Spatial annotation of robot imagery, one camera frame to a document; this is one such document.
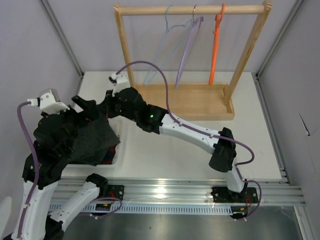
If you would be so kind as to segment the dark grey dotted skirt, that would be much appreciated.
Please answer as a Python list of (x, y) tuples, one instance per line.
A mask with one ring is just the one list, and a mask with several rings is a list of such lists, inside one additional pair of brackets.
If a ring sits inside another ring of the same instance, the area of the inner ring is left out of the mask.
[(105, 159), (109, 148), (120, 143), (106, 114), (96, 107), (80, 112), (71, 108), (64, 112), (64, 116), (76, 130), (70, 144), (72, 153), (67, 158), (68, 164), (97, 166)]

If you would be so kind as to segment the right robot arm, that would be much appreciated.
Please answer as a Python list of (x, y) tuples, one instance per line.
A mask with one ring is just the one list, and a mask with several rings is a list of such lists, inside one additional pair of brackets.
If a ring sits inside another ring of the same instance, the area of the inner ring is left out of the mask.
[(165, 108), (147, 104), (133, 87), (120, 92), (107, 90), (102, 105), (108, 117), (122, 116), (147, 133), (176, 137), (203, 149), (211, 155), (209, 166), (224, 174), (229, 198), (239, 202), (246, 197), (246, 184), (236, 169), (236, 142), (230, 129), (216, 131), (184, 121)]

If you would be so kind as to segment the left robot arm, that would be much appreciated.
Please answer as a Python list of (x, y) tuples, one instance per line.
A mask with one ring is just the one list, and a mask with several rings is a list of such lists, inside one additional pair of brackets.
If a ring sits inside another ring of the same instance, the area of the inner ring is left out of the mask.
[(118, 138), (109, 125), (108, 110), (95, 100), (74, 96), (71, 106), (43, 96), (17, 107), (17, 116), (31, 153), (22, 172), (23, 199), (9, 240), (60, 240), (71, 221), (91, 201), (108, 196), (108, 180), (90, 174), (81, 189), (60, 210), (49, 213), (63, 170), (72, 163), (98, 165)]

